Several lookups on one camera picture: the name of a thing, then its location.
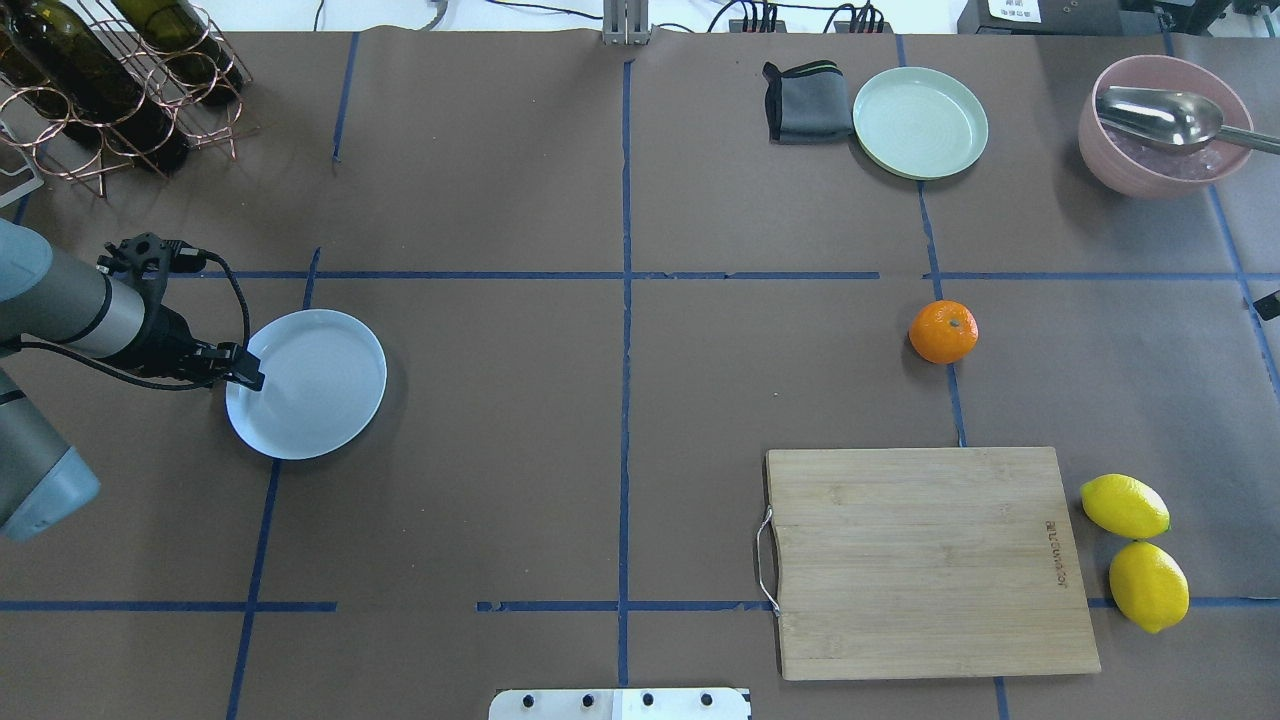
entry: spoon handle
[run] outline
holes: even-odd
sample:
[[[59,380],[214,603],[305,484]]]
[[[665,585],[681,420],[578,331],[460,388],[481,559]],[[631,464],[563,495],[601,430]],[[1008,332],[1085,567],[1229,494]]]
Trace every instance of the spoon handle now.
[[[1252,147],[1263,152],[1280,155],[1280,137],[1262,135],[1261,132],[1251,132],[1243,128],[1233,128],[1231,126],[1222,126],[1217,131],[1216,137],[1217,140],[1230,142],[1231,145]]]

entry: white plate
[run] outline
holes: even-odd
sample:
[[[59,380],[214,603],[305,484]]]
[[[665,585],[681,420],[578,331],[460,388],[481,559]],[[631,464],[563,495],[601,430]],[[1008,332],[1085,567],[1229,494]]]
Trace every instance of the white plate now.
[[[278,318],[248,341],[262,361],[261,392],[227,386],[227,414],[250,447],[303,460],[346,445],[374,418],[387,356],[372,331],[337,310]]]

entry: table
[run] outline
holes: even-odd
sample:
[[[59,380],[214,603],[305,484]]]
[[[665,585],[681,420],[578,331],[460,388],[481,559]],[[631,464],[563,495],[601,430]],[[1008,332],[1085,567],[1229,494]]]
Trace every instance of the table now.
[[[116,176],[108,201],[56,186],[20,220],[88,260],[142,231],[215,250],[255,327],[305,296],[351,313],[387,398],[343,450],[273,462],[220,391],[6,359],[102,492],[0,551],[0,716],[462,719],[503,688],[620,685],[749,688],[771,720],[1274,716],[1280,325],[1247,300],[1280,282],[1280,167],[1138,201],[1075,149],[1097,73],[1161,37],[233,42],[264,126],[238,163]],[[1257,72],[1280,46],[1169,50],[1280,117]],[[852,88],[954,74],[986,154],[920,187],[769,145],[760,67],[817,58]],[[905,343],[937,293],[983,332],[951,370]],[[237,334],[216,277],[166,304]],[[751,556],[764,451],[957,442],[1057,448],[1102,674],[783,682]],[[1123,541],[1078,507],[1108,471],[1172,512],[1157,542],[1194,600],[1160,635],[1111,606]]]

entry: blue tape line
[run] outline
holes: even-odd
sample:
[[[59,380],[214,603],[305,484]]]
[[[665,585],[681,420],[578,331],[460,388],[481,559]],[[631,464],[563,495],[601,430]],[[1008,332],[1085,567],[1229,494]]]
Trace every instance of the blue tape line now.
[[[934,273],[922,275],[931,279]],[[946,281],[1153,281],[1206,282],[1234,281],[1233,273],[937,273]]]
[[[618,603],[612,600],[534,600],[499,602],[477,602],[476,612],[617,612]]]
[[[337,612],[337,602],[259,602],[253,612]]]
[[[1091,597],[1089,607],[1108,607],[1115,610],[1116,601],[1110,597]],[[1258,610],[1280,610],[1280,597],[1193,597],[1192,607],[1252,607]]]
[[[257,532],[257,551],[253,553],[253,573],[248,580],[248,598],[244,601],[244,623],[241,625],[241,644],[236,651],[236,671],[232,674],[232,691],[227,701],[227,720],[234,720],[239,712],[239,693],[244,684],[244,666],[248,662],[248,646],[253,638],[253,614],[257,611],[257,593],[262,587],[262,566],[266,565],[266,546],[271,537],[271,516],[275,512],[275,492],[280,486],[282,460],[271,461],[271,479],[266,484],[266,500],[262,502],[262,524]]]
[[[773,611],[773,606],[763,600],[634,600],[632,612],[728,612],[735,610]]]
[[[316,268],[320,266],[320,249],[311,254],[311,266],[307,268],[307,287],[302,291],[302,309],[311,309],[311,293],[316,288]]]
[[[960,382],[956,379],[956,366],[947,365],[947,389],[951,392],[951,419],[956,425],[956,443],[969,447],[969,436],[964,429],[964,409],[960,406]]]
[[[0,600],[0,612],[243,612],[243,602]]]
[[[920,222],[924,223],[924,237],[928,238],[929,247],[929,274],[925,277],[933,281],[933,300],[942,300],[942,270],[938,268],[938,249],[933,242],[933,222],[924,205],[924,181],[915,181],[915,193],[920,200]]]
[[[360,33],[351,33],[351,47],[347,50],[347,72],[342,77],[342,99],[338,100],[338,122],[333,126],[333,161],[342,163],[338,151],[342,150],[342,127],[347,122],[347,100],[351,97],[351,76],[356,70],[356,49],[360,47]]]
[[[31,202],[31,192],[22,196],[18,201],[18,209],[13,213],[13,224],[20,225],[22,219],[27,217],[27,204]]]
[[[996,676],[992,678],[996,683],[996,714],[1000,720],[1009,720],[1009,697],[1005,694],[1005,679]]]
[[[307,279],[302,270],[237,270],[239,279]],[[621,281],[625,273],[611,270],[317,270],[316,278],[337,281]],[[662,270],[632,272],[632,281],[878,281],[874,270],[858,272],[749,272],[691,270],[667,273]],[[184,273],[170,279],[227,279],[220,270]]]
[[[1280,400],[1280,370],[1276,368],[1275,354],[1271,352],[1271,343],[1267,342],[1267,336],[1262,332],[1262,320],[1258,319],[1258,314],[1253,311],[1253,293],[1249,290],[1249,279],[1244,274],[1244,264],[1240,263],[1240,252],[1235,247],[1235,236],[1231,234],[1231,228],[1226,222],[1226,213],[1222,211],[1222,201],[1217,196],[1217,187],[1208,186],[1208,200],[1213,206],[1213,214],[1217,217],[1217,224],[1222,229],[1222,240],[1226,242],[1226,254],[1231,259],[1231,269],[1235,270],[1235,279],[1240,286],[1240,297],[1244,299],[1244,311],[1249,315],[1249,325],[1253,328],[1253,338],[1258,343],[1258,350],[1262,352],[1262,364],[1266,365],[1267,377],[1271,379],[1271,392]]]
[[[618,687],[627,670],[631,553],[631,64],[622,64],[622,418],[618,468]]]
[[[227,720],[236,720],[239,714],[239,692],[244,684],[244,665],[248,662],[248,641],[253,635],[253,614],[244,614],[244,623],[241,625],[241,644],[236,651],[236,673],[232,675],[232,694],[227,701]]]
[[[627,612],[727,612],[773,611],[763,600],[628,600]],[[477,602],[476,612],[617,612],[618,603],[609,600],[532,600]]]
[[[632,278],[637,281],[878,281],[879,273],[877,272],[851,272],[851,273],[643,272],[643,273],[634,273]]]

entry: label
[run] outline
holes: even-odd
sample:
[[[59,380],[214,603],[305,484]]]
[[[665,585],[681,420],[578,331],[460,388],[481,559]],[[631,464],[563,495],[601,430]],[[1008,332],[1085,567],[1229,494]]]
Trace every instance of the label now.
[[[1053,559],[1053,573],[1057,574],[1057,584],[1066,587],[1066,566],[1062,565],[1062,543],[1057,539],[1057,523],[1044,520],[1044,533],[1048,536],[1048,550]]]
[[[1039,0],[987,0],[991,17],[1015,23],[1038,23]]]

